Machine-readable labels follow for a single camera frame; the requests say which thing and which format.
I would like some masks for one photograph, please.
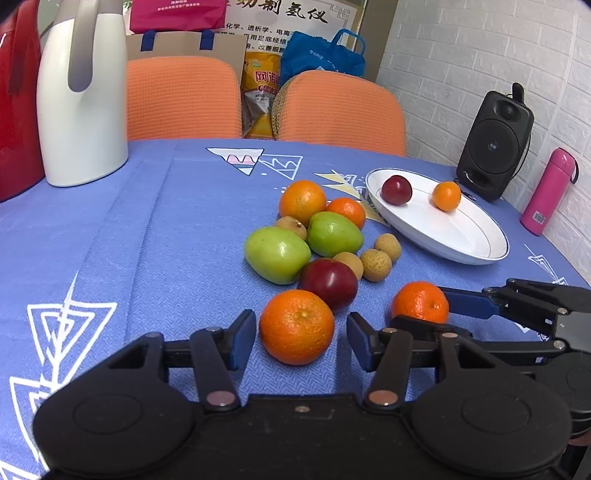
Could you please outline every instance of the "yellow snack bag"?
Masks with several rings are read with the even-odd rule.
[[[279,89],[281,56],[266,51],[247,51],[242,71],[242,93],[250,118],[245,122],[246,138],[273,139],[271,104]]]

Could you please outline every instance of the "speaker handle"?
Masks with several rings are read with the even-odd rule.
[[[513,100],[525,104],[524,99],[525,90],[523,89],[523,86],[520,83],[515,82],[513,84]]]

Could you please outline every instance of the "thermos handle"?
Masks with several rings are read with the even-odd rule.
[[[99,5],[100,0],[80,0],[78,5],[68,65],[68,87],[73,92],[83,92],[92,81],[92,54]]]
[[[37,0],[25,0],[16,12],[8,93],[14,95],[21,89],[25,78],[25,58],[31,42],[31,32],[37,31]]]
[[[570,182],[574,185],[575,183],[577,183],[578,179],[579,179],[579,164],[575,160],[574,161],[574,177],[570,178]]]

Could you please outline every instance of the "pink thermos bottle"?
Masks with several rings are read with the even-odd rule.
[[[573,156],[562,148],[554,150],[533,197],[521,215],[521,224],[534,235],[540,235],[569,182],[575,184],[578,178],[579,166]]]

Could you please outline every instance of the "screw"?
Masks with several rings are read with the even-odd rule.
[[[227,407],[236,401],[236,395],[228,390],[215,390],[208,393],[205,399],[214,407]]]
[[[375,390],[368,395],[368,399],[375,405],[386,407],[398,401],[398,395],[390,390]]]

